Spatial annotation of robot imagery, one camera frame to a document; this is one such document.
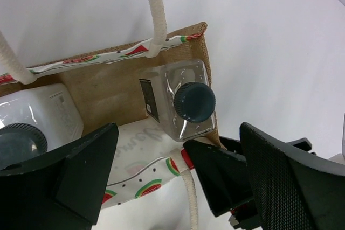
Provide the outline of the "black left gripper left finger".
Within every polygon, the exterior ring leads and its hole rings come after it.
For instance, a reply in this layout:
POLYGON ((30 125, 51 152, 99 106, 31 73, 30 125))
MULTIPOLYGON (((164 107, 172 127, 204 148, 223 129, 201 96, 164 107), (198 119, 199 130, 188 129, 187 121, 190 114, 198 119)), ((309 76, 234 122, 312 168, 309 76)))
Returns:
POLYGON ((106 124, 1 170, 1 229, 91 229, 98 222, 119 131, 106 124))

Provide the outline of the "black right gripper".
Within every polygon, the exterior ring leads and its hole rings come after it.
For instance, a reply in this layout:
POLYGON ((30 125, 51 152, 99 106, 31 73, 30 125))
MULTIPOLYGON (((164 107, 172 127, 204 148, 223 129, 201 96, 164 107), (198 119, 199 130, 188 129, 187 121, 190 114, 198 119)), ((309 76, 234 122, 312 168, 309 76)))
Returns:
POLYGON ((232 210, 235 229, 315 229, 277 140, 242 135, 225 142, 225 149, 197 140, 183 144, 214 216, 232 210))

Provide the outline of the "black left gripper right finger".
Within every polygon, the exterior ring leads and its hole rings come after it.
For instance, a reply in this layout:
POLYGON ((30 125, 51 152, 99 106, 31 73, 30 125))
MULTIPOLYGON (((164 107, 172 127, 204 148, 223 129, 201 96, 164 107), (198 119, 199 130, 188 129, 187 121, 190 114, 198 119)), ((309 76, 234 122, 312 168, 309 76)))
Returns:
POLYGON ((240 125, 262 229, 344 229, 344 165, 240 125))

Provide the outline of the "burlap watermelon canvas bag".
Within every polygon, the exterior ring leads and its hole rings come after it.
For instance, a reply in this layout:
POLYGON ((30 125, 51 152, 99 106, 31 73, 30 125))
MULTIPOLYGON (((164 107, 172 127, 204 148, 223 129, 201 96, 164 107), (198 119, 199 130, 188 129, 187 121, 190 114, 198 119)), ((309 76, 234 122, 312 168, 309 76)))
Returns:
POLYGON ((132 60, 127 66, 117 64, 114 71, 107 68, 104 72, 97 72, 87 67, 81 72, 70 71, 67 74, 67 86, 90 123, 91 132, 108 124, 101 115, 113 108, 122 108, 120 117, 123 122, 140 115, 135 106, 137 84, 132 80, 140 65, 140 61, 132 60))

